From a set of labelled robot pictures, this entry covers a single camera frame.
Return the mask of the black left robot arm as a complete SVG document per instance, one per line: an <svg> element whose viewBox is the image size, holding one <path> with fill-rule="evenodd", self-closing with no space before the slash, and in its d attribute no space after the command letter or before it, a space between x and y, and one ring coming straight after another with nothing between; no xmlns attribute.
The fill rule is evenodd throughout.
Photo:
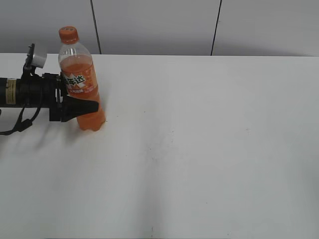
<svg viewBox="0 0 319 239"><path fill-rule="evenodd" d="M20 79L0 79L2 108L49 109L49 121L67 122L98 111L97 100L84 100L68 95L64 78L58 74L23 74Z"/></svg>

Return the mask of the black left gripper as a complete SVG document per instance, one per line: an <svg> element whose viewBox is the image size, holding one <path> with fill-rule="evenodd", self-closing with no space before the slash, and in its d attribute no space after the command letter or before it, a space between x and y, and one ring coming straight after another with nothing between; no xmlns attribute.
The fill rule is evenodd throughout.
<svg viewBox="0 0 319 239"><path fill-rule="evenodd" d="M95 113L99 109L97 101L65 96L60 99L61 81L58 74L44 73L41 76L24 75L20 82L23 108L35 108L30 121L34 121L42 108L49 109L49 121L67 122L73 118Z"/></svg>

